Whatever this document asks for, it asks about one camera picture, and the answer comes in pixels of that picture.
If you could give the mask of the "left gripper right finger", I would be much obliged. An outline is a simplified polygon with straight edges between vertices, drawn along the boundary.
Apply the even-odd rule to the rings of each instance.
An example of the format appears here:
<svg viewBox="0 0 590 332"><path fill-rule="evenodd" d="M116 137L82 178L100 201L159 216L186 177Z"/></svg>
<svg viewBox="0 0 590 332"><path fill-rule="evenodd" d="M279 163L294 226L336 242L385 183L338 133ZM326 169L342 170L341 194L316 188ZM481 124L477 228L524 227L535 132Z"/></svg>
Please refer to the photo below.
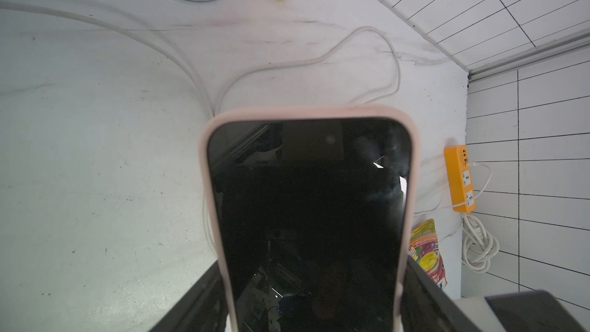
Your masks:
<svg viewBox="0 0 590 332"><path fill-rule="evenodd" d="M404 331L480 331L411 257L407 258L400 313Z"/></svg>

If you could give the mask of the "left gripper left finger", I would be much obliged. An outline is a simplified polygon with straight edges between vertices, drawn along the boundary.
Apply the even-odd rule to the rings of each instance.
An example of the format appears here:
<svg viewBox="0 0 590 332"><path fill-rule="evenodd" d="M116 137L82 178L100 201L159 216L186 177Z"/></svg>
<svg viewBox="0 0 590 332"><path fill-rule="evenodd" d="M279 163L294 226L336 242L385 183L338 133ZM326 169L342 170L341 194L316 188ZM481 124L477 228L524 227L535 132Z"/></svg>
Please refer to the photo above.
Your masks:
<svg viewBox="0 0 590 332"><path fill-rule="evenodd" d="M212 264L163 318L155 331L224 332L228 308L218 263Z"/></svg>

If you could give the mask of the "black phone pink case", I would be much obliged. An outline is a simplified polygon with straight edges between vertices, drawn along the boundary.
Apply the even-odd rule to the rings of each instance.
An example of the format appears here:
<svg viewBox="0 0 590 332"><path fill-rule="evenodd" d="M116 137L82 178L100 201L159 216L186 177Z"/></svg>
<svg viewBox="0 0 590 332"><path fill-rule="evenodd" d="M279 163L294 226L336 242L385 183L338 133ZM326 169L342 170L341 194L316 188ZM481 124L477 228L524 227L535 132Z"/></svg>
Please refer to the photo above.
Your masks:
<svg viewBox="0 0 590 332"><path fill-rule="evenodd" d="M201 171L233 331L398 331L419 132L384 105L214 117Z"/></svg>

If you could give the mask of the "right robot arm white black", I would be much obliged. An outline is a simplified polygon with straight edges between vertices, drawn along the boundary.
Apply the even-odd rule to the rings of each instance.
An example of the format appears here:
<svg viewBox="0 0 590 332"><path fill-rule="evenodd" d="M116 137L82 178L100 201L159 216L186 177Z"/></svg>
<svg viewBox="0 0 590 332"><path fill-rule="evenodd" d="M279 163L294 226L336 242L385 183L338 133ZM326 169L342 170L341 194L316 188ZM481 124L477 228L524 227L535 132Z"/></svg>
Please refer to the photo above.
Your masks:
<svg viewBox="0 0 590 332"><path fill-rule="evenodd" d="M550 293L526 291L456 302L475 327L469 331L587 331Z"/></svg>

